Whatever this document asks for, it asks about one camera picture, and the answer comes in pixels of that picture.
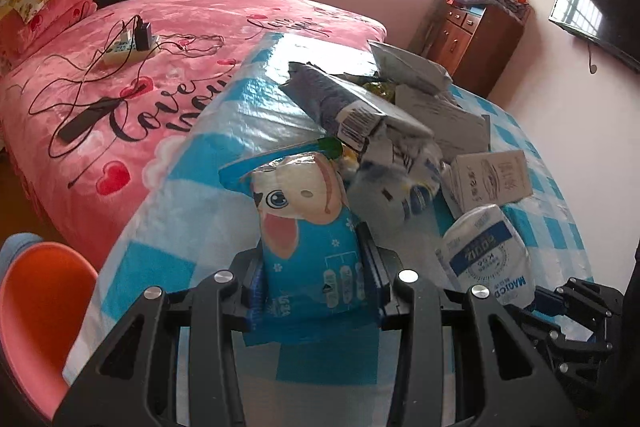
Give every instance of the pink pillow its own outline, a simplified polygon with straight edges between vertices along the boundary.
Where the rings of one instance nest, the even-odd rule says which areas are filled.
[[[0,76],[17,68],[27,58],[39,51],[46,44],[55,39],[64,30],[71,28],[85,17],[92,15],[98,9],[93,0],[81,0],[58,17],[47,29],[40,33],[31,45],[21,54],[5,47],[4,40],[0,40]]]
[[[62,14],[83,0],[49,0],[42,10],[25,24],[16,10],[0,20],[0,46],[14,55],[22,55]]]

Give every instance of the metal bolt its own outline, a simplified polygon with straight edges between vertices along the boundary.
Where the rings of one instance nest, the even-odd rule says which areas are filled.
[[[487,288],[486,286],[482,286],[481,284],[476,284],[475,286],[473,286],[473,288],[471,288],[471,293],[473,293],[474,297],[478,297],[479,299],[486,299],[489,295],[491,295],[489,288]]]
[[[413,270],[402,270],[398,274],[398,279],[402,282],[416,282],[418,280],[418,274]]]
[[[224,284],[225,282],[229,282],[234,278],[234,274],[229,272],[229,270],[220,270],[213,275],[213,279],[220,284]]]
[[[149,299],[150,301],[157,299],[161,295],[162,288],[159,286],[149,286],[149,288],[145,290],[145,299]]]

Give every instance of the orange plastic chair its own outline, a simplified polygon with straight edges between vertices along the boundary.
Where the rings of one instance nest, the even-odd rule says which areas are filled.
[[[0,283],[0,344],[21,391],[51,420],[68,390],[62,368],[98,274],[58,243],[24,250]]]

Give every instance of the checkered tablecloth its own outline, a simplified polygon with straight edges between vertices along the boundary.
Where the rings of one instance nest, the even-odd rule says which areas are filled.
[[[251,198],[225,190],[218,169],[238,158],[316,139],[322,130],[279,89],[288,62],[312,62],[329,73],[371,74],[370,54],[294,35],[267,34],[226,91],[198,118],[161,186],[140,206],[102,268],[64,376],[72,381],[108,331],[144,288],[195,286],[229,266],[259,239]],[[532,258],[536,283],[554,287],[569,276],[591,276],[580,235],[535,147],[497,106],[453,89],[467,110],[492,117],[492,149],[523,148],[535,194],[505,207]],[[383,237],[406,267],[436,283],[447,279],[434,256],[453,223],[439,196],[402,233]],[[186,411],[186,339],[178,354],[178,410]],[[398,360],[399,334],[374,325],[330,341],[247,347],[234,337],[236,365],[249,425],[386,425]],[[452,385],[450,364],[446,388]],[[178,419],[185,423],[184,416]]]

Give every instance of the pink blanket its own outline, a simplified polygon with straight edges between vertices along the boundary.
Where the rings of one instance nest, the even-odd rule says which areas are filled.
[[[172,55],[169,51],[178,48],[167,46],[143,65],[136,92],[139,63],[96,82],[89,81],[113,68],[92,71],[80,87],[77,106],[104,96],[125,100],[85,140],[67,145],[52,138],[73,107],[83,73],[50,55],[84,66],[103,48],[111,27],[135,14],[151,22],[154,34],[196,36],[164,39],[187,54],[199,55],[196,50],[220,41],[203,36],[220,35],[224,43],[217,53],[199,58]],[[98,10],[0,80],[2,133],[28,191],[69,245],[97,269],[160,181],[194,120],[266,31],[362,50],[369,49],[367,39],[385,38],[384,26],[374,20],[308,0],[131,0]],[[83,110],[76,107],[72,117]]]

